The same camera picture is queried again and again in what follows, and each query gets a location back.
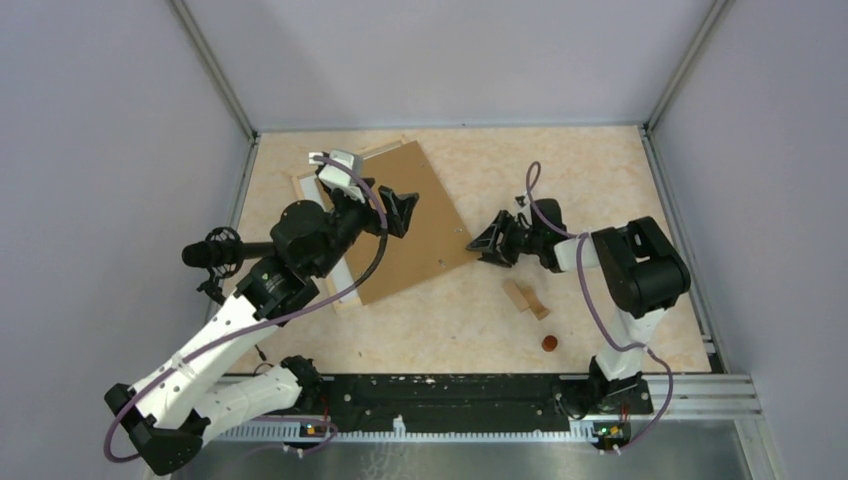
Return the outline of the brown frame backing board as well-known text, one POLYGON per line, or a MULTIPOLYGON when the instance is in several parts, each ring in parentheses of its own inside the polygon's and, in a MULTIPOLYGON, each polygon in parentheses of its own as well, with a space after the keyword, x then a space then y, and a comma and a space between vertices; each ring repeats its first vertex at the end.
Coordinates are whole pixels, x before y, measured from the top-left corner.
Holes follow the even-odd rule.
POLYGON ((408 142, 364 160, 362 174, 397 194, 417 193, 407 235, 389 238, 376 271, 357 288, 369 305, 475 260, 471 235, 422 147, 408 142))

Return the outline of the wooden picture frame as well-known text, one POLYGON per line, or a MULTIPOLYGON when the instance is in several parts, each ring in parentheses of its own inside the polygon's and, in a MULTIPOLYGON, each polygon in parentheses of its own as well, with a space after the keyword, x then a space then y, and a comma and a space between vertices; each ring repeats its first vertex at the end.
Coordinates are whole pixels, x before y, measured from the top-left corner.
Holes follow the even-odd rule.
MULTIPOLYGON (((402 147, 409 140, 401 135, 399 138, 382 145, 372 145, 358 152, 361 157, 361 164, 364 164, 368 159, 381 155, 385 152, 402 147)), ((319 203, 324 208, 330 207, 330 201, 324 200, 320 182, 317 180, 317 175, 313 170, 307 170, 292 177, 293 187, 298 200, 311 200, 319 203)), ((344 258, 341 258, 336 266, 331 270, 328 277, 324 278, 328 296, 334 296, 339 291, 351 286, 356 280, 356 276, 351 273, 344 258)), ((362 306, 362 301, 356 289, 352 290, 345 296, 333 302, 333 308, 336 311, 346 309, 359 308, 362 306)))

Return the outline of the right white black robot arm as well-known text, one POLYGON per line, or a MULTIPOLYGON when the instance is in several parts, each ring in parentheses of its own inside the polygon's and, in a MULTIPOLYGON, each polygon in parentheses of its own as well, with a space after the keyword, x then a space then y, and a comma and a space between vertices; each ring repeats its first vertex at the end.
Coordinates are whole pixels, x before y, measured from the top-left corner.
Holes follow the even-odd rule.
POLYGON ((605 344, 592 357, 587 378, 566 386, 558 405, 581 417, 633 404, 642 395, 653 333, 690 289, 687 266, 650 216, 570 235, 556 200, 523 199, 521 206, 515 214, 499 211, 467 250, 503 268, 531 255, 550 272, 576 272, 605 344))

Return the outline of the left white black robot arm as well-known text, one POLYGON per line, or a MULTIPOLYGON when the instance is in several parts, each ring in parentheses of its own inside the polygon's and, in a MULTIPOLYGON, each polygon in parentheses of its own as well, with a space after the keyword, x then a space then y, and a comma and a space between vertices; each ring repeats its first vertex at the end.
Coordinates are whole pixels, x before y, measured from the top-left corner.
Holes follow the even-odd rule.
POLYGON ((104 400, 115 419, 104 440, 105 455, 120 460, 111 441, 122 428, 136 449, 129 458, 140 458, 154 474, 167 476, 246 421, 275 410, 314 410, 321 377, 302 356, 287 357, 236 385, 213 387, 275 328, 322 308, 316 279, 331 273, 361 233, 377 237, 378 247, 357 285, 377 269, 389 237, 405 236, 418 194, 396 194, 381 186, 371 197, 375 206, 335 190, 331 210, 311 200, 287 206, 271 229, 270 242, 257 253, 257 263, 203 328, 148 376, 107 391, 104 400))

